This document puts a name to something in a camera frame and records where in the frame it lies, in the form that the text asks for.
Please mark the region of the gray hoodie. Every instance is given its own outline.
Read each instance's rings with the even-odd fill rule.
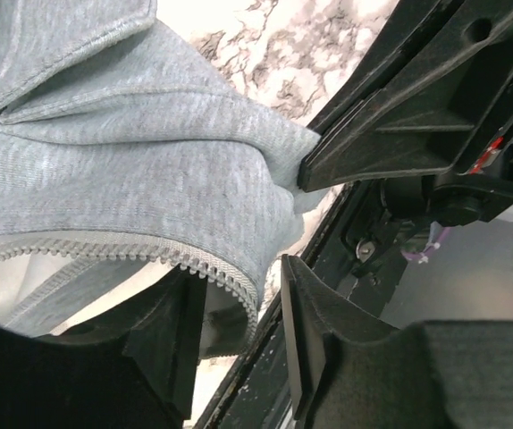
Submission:
[[[0,267],[68,257],[0,324],[48,333],[170,262],[214,285],[204,353],[238,351],[322,195],[296,185],[317,140],[236,93],[154,0],[0,0]]]

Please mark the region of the gray fabric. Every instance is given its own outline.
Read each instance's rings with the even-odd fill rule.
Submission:
[[[29,299],[16,306],[2,325],[11,331],[44,335],[48,333],[48,327],[69,319],[80,308],[129,279],[145,264],[143,261],[76,259],[42,283],[29,295]],[[72,290],[84,290],[84,293],[71,293]],[[39,311],[44,307],[55,311]]]
[[[266,269],[323,195],[296,185],[318,136],[237,94],[155,12],[0,0],[0,234],[177,240],[237,267],[262,300]],[[68,288],[94,299],[88,279]]]

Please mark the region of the metal screw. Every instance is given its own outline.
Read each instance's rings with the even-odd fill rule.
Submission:
[[[361,261],[367,261],[375,252],[375,244],[372,241],[360,241],[356,247],[356,257]]]

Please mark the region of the black plastic part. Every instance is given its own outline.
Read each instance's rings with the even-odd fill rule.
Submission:
[[[429,194],[430,216],[443,226],[490,222],[513,205],[513,144],[482,174],[437,176]]]
[[[383,182],[382,199],[390,213],[399,219],[411,219],[427,211],[426,189],[422,177],[399,177]]]
[[[416,193],[421,191],[421,187],[396,187],[394,191],[405,195],[407,202],[410,199],[416,201]],[[414,212],[417,217],[412,220],[394,216],[386,206],[390,195],[386,195],[385,181],[363,182],[354,198],[357,206],[347,213],[346,228],[341,235],[352,259],[350,272],[359,279],[349,299],[354,302],[360,299],[365,303],[362,308],[375,315],[379,314],[387,300],[375,299],[372,295],[380,294],[387,299],[391,297],[407,265],[401,255],[403,245],[427,229],[433,221],[432,217],[427,216],[426,204],[420,207],[423,212]],[[374,251],[368,259],[362,260],[357,257],[357,250],[367,241],[372,243]]]
[[[177,267],[61,336],[0,328],[0,428],[182,428],[205,296],[206,281]]]
[[[341,237],[368,188],[367,183],[346,186],[302,254],[323,282],[345,296],[356,283],[349,275],[355,258]],[[236,428],[246,422],[247,427],[280,429],[290,406],[285,346],[278,294],[247,353],[237,357],[195,427]]]
[[[513,0],[400,0],[310,127],[304,191],[356,180],[470,172],[513,140]]]
[[[395,329],[282,260],[297,428],[513,428],[513,322]]]

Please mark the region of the marble surface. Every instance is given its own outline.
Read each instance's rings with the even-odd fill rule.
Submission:
[[[193,45],[241,94],[306,125],[357,67],[398,0],[181,0],[157,17]],[[299,254],[339,188],[306,214]],[[266,311],[280,288],[280,260],[267,275]],[[234,357],[198,368],[193,416],[203,412]]]

